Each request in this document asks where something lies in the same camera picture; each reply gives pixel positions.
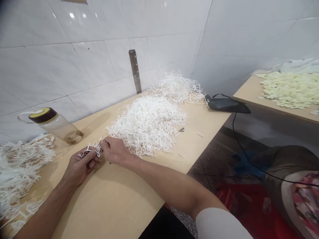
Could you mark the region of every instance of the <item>white arm sleeve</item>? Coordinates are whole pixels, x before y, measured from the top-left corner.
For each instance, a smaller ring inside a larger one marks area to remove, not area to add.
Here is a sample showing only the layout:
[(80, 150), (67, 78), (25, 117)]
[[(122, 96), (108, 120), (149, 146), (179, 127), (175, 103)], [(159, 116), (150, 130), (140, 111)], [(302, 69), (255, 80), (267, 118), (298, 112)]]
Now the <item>white arm sleeve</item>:
[(199, 239), (253, 239), (231, 213), (215, 207), (202, 210), (196, 217)]

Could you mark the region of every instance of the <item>wooden table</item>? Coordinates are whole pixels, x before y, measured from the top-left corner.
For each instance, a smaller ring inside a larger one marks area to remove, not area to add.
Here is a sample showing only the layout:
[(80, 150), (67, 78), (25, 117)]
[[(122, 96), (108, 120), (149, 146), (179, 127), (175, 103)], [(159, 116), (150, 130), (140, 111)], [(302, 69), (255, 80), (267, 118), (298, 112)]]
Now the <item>wooden table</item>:
[[(88, 143), (106, 137), (104, 129), (117, 118), (123, 105), (131, 104), (138, 95), (90, 115), (74, 123), (85, 134), (77, 145), (55, 140), (57, 157), (41, 171), (40, 180), (33, 185), (26, 200), (48, 196), (63, 176), (70, 156)], [(174, 146), (173, 154), (156, 153), (156, 158), (143, 159), (187, 173), (194, 162), (222, 127), (230, 113), (213, 112), (205, 104), (183, 104), (189, 124)], [(136, 174), (117, 165), (103, 163), (95, 169), (72, 197), (53, 238), (138, 238), (158, 210), (163, 200)]]
[(319, 115), (310, 114), (311, 111), (317, 110), (319, 105), (311, 105), (309, 108), (301, 109), (289, 109), (285, 107), (277, 106), (272, 100), (260, 100), (259, 96), (263, 94), (262, 92), (262, 82), (264, 79), (258, 76), (252, 75), (241, 88), (233, 95), (232, 99), (256, 105), (261, 108), (270, 109), (280, 114), (289, 115), (301, 120), (319, 124)]

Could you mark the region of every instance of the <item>red stool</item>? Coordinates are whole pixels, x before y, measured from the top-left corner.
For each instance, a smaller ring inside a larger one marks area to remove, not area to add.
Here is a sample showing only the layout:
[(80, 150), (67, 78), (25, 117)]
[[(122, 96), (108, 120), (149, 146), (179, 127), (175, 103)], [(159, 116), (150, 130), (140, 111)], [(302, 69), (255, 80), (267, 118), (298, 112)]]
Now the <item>red stool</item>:
[(273, 207), (262, 185), (225, 183), (217, 190), (217, 197), (228, 210), (237, 199), (236, 218), (254, 239), (300, 239)]

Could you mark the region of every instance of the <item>glass jar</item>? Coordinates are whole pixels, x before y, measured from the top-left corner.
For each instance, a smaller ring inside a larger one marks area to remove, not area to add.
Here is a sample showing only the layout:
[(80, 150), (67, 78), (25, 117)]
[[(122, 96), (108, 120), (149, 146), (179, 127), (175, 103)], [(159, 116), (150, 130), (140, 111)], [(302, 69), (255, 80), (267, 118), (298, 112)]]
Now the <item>glass jar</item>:
[(37, 112), (29, 112), (29, 119), (37, 123), (42, 129), (73, 145), (80, 142), (84, 134), (63, 115), (58, 114), (52, 108), (42, 108)]

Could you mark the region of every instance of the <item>brown lid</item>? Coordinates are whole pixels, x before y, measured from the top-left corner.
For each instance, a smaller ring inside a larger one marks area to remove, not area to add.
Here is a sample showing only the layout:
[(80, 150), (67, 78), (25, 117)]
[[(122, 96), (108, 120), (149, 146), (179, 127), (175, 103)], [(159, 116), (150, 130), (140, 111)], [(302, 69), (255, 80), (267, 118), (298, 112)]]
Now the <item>brown lid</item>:
[(57, 112), (50, 107), (42, 108), (40, 110), (42, 110), (41, 113), (30, 114), (29, 119), (31, 119), (35, 123), (40, 124), (40, 123), (50, 122), (57, 116)]

